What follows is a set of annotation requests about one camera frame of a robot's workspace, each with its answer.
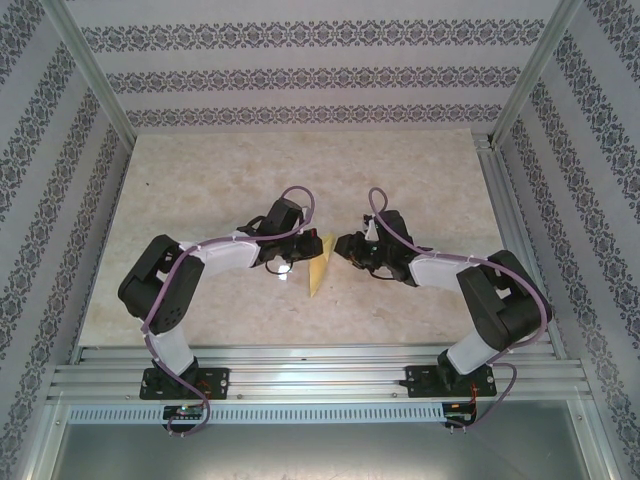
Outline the yellow paper sheet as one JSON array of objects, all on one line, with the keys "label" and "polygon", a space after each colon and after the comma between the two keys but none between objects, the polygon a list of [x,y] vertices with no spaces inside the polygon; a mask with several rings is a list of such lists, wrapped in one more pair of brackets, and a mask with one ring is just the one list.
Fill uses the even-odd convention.
[{"label": "yellow paper sheet", "polygon": [[309,295],[311,298],[318,292],[320,285],[326,275],[330,256],[334,249],[336,236],[329,233],[321,237],[323,253],[309,261]]}]

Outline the grey metal sheet panel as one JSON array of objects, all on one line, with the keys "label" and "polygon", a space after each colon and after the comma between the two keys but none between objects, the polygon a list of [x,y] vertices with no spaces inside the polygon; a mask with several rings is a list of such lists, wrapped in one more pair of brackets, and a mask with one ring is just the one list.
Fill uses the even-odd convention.
[{"label": "grey metal sheet panel", "polygon": [[509,402],[465,433],[433,423],[71,425],[54,480],[589,480],[565,406]]}]

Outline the aluminium side rail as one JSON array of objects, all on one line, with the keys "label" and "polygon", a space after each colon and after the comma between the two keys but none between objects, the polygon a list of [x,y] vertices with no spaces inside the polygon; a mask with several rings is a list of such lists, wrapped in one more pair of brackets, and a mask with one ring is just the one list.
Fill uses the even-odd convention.
[{"label": "aluminium side rail", "polygon": [[515,254],[535,285],[551,300],[537,266],[501,152],[492,147],[488,135],[473,134],[472,139],[503,245]]}]

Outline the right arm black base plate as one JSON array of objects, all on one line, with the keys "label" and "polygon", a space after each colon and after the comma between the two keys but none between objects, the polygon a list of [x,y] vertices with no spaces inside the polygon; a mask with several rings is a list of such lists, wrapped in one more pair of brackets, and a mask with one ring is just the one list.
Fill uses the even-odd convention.
[{"label": "right arm black base plate", "polygon": [[410,398],[494,397],[497,388],[491,367],[483,365],[467,375],[436,365],[410,365],[399,384]]}]

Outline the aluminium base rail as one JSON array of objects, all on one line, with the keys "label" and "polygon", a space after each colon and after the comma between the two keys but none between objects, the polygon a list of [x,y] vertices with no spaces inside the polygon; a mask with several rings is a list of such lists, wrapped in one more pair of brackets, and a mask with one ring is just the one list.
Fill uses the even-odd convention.
[{"label": "aluminium base rail", "polygon": [[[440,345],[343,345],[197,348],[204,367],[230,370],[231,403],[353,403],[405,401],[399,382],[408,365],[436,361]],[[493,368],[498,389],[514,378],[516,400],[591,399],[592,389],[579,360],[560,359],[542,341],[505,356]],[[53,371],[48,402],[66,404],[136,403],[143,370],[150,364],[142,348],[84,348],[72,365]]]}]

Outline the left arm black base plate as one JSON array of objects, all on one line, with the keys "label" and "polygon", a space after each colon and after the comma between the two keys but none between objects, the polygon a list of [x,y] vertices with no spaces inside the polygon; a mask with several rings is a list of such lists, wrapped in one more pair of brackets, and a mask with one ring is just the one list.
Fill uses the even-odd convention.
[{"label": "left arm black base plate", "polygon": [[[198,367],[185,371],[181,378],[199,390],[209,400],[225,400],[229,387],[230,370],[227,368]],[[170,377],[165,371],[153,367],[144,370],[139,390],[142,400],[196,400],[199,396]]]}]

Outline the aluminium frame post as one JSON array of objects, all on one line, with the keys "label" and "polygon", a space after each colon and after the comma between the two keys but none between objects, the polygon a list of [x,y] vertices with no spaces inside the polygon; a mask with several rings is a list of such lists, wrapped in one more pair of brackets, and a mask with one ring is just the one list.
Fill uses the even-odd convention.
[{"label": "aluminium frame post", "polygon": [[93,90],[128,153],[135,148],[137,133],[120,104],[65,0],[39,0],[57,33],[71,53],[88,86]]},{"label": "aluminium frame post", "polygon": [[582,0],[559,0],[549,22],[546,24],[539,42],[521,72],[515,87],[504,105],[492,133],[489,135],[493,149],[508,135],[512,124],[524,106],[530,92],[558,46],[564,32],[569,27]]}]

